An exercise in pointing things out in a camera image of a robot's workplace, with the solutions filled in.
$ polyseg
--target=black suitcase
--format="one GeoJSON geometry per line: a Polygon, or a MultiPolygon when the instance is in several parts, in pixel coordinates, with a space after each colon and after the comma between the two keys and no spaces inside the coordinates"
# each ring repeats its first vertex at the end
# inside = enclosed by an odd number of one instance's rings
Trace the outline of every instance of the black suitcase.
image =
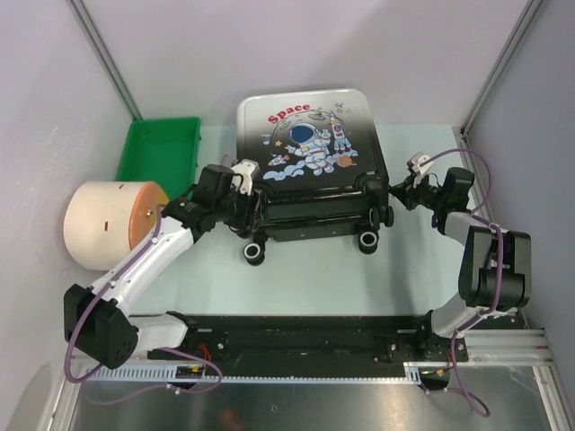
{"type": "Polygon", "coordinates": [[[373,253],[391,226],[389,177],[365,95],[357,90],[256,96],[240,104],[238,159],[257,162],[243,255],[265,258],[265,242],[358,236],[373,253]]]}

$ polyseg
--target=astronaut illustration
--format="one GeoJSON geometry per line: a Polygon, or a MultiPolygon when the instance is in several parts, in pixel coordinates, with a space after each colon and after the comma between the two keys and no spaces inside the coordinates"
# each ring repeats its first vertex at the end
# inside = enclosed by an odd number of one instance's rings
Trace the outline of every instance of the astronaut illustration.
{"type": "Polygon", "coordinates": [[[348,156],[358,155],[358,152],[351,148],[351,142],[343,132],[341,120],[335,116],[333,111],[330,112],[330,124],[332,125],[333,137],[335,138],[335,151],[348,156]]]}
{"type": "Polygon", "coordinates": [[[333,165],[328,161],[328,145],[332,138],[329,130],[320,130],[308,123],[297,123],[289,130],[289,138],[299,147],[286,145],[286,149],[290,154],[305,157],[305,166],[314,171],[314,175],[334,171],[333,165]]]}

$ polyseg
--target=cylinder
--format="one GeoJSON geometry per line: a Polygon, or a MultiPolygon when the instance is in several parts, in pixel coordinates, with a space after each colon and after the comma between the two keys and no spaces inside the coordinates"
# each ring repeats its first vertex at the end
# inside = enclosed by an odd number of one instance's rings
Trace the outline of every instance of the cylinder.
{"type": "Polygon", "coordinates": [[[112,269],[150,232],[157,206],[167,202],[155,182],[86,182],[66,211],[66,248],[85,268],[112,269]]]}

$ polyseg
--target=purple cable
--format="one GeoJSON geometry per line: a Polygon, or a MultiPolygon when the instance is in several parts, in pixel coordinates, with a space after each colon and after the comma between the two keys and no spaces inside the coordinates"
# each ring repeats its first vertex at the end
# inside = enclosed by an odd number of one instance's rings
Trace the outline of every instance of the purple cable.
{"type": "MultiPolygon", "coordinates": [[[[496,274],[496,278],[495,278],[495,293],[493,295],[493,302],[491,303],[491,307],[489,309],[483,311],[483,312],[479,312],[479,315],[473,316],[472,319],[470,319],[469,321],[467,321],[466,323],[461,325],[459,328],[457,328],[453,334],[453,337],[451,337],[451,345],[450,345],[451,360],[453,362],[453,369],[456,372],[456,378],[457,378],[457,381],[459,382],[459,386],[461,386],[461,389],[457,389],[457,388],[451,389],[450,388],[450,389],[447,389],[447,392],[459,393],[460,395],[463,395],[467,399],[467,402],[469,403],[469,405],[471,406],[473,411],[475,411],[475,413],[477,413],[482,418],[488,418],[489,416],[491,416],[491,412],[490,412],[489,408],[487,407],[487,405],[482,400],[480,400],[479,397],[477,397],[475,394],[473,394],[467,390],[467,388],[465,387],[465,383],[464,383],[463,379],[461,378],[461,374],[459,373],[459,366],[457,365],[457,359],[456,359],[456,341],[457,341],[457,334],[459,334],[460,332],[463,332],[465,330],[469,330],[470,328],[475,326],[477,323],[482,321],[483,315],[490,314],[491,312],[494,312],[495,310],[497,310],[497,306],[499,305],[499,302],[500,302],[501,282],[503,279],[503,232],[501,231],[501,229],[498,225],[491,223],[482,217],[479,217],[477,215],[473,215],[473,218],[475,220],[477,220],[478,222],[486,224],[490,228],[495,229],[495,232],[497,233],[497,269],[496,269],[497,274],[496,274]],[[475,404],[475,401],[477,401],[477,402],[479,402],[479,404],[481,404],[484,411],[481,411],[477,407],[477,405],[475,404]]],[[[425,391],[428,391],[428,389],[425,387],[425,385],[423,383],[421,384],[421,387],[425,391]]]]}
{"type": "Polygon", "coordinates": [[[98,292],[98,294],[92,299],[92,301],[85,308],[84,312],[80,316],[80,319],[78,319],[78,322],[75,325],[74,330],[72,331],[72,335],[70,336],[70,340],[68,341],[68,347],[66,349],[66,355],[64,356],[64,375],[66,376],[66,379],[69,382],[71,382],[71,383],[85,382],[90,377],[92,377],[94,374],[96,374],[98,372],[98,370],[100,370],[100,368],[102,368],[102,364],[99,364],[92,371],[90,371],[89,373],[86,373],[82,377],[74,377],[72,375],[72,355],[74,352],[75,343],[78,340],[78,337],[80,336],[80,331],[82,330],[82,327],[85,325],[86,321],[88,320],[88,316],[93,311],[93,309],[96,306],[96,304],[98,303],[98,301],[100,301],[102,299],[102,297],[106,294],[106,292],[108,292],[108,290],[110,290],[111,282],[118,281],[119,278],[122,277],[144,255],[144,253],[146,253],[150,249],[150,247],[152,247],[152,245],[154,245],[152,240],[154,238],[158,237],[158,235],[160,234],[161,226],[162,226],[162,216],[160,213],[161,213],[161,210],[163,207],[164,207],[164,205],[156,206],[158,221],[155,224],[154,233],[152,234],[152,238],[150,239],[150,241],[148,241],[144,245],[144,247],[142,247],[140,249],[140,251],[138,251],[132,257],[132,259],[130,259],[126,263],[126,265],[124,265],[122,268],[120,268],[118,270],[118,272],[116,273],[116,275],[114,275],[110,279],[110,281],[104,285],[102,290],[100,292],[98,292]]]}
{"type": "Polygon", "coordinates": [[[167,383],[159,383],[159,384],[153,384],[153,385],[147,386],[147,387],[142,388],[138,391],[134,391],[134,392],[130,393],[129,395],[126,395],[125,397],[118,398],[116,400],[98,401],[98,400],[92,399],[90,397],[90,395],[88,395],[87,393],[85,394],[86,399],[88,399],[88,401],[90,401],[92,404],[95,404],[97,406],[113,406],[115,404],[120,404],[124,401],[132,400],[144,392],[154,391],[156,389],[172,389],[174,391],[177,391],[178,393],[180,393],[180,392],[183,392],[183,393],[204,393],[204,392],[208,392],[208,391],[213,391],[224,380],[224,374],[222,373],[222,370],[220,370],[219,367],[216,364],[214,364],[213,362],[210,362],[206,359],[202,359],[201,357],[197,357],[194,355],[189,355],[187,353],[180,352],[180,351],[175,350],[173,348],[164,347],[164,348],[159,348],[158,350],[163,350],[164,352],[168,352],[168,353],[172,353],[174,355],[182,356],[182,357],[185,357],[187,359],[191,359],[193,361],[199,361],[202,364],[213,368],[214,370],[216,370],[216,373],[217,373],[217,382],[209,385],[207,388],[198,389],[196,391],[194,391],[192,389],[178,388],[178,387],[174,387],[171,385],[167,386],[167,383]]]}
{"type": "Polygon", "coordinates": [[[428,163],[436,161],[439,157],[443,157],[444,155],[448,155],[451,153],[469,153],[469,154],[472,154],[475,157],[477,157],[479,160],[481,160],[483,162],[483,164],[485,165],[485,170],[487,171],[487,191],[485,192],[485,197],[479,203],[479,205],[477,207],[475,207],[474,209],[472,209],[471,214],[475,214],[477,211],[479,211],[481,208],[483,208],[485,206],[485,204],[487,204],[487,198],[489,197],[489,194],[491,193],[491,168],[490,168],[490,165],[487,163],[487,160],[485,160],[485,158],[481,154],[479,154],[479,153],[477,153],[474,150],[471,150],[469,148],[452,148],[451,150],[446,150],[442,153],[434,155],[433,157],[430,157],[428,160],[423,162],[421,164],[421,166],[425,166],[428,163]]]}

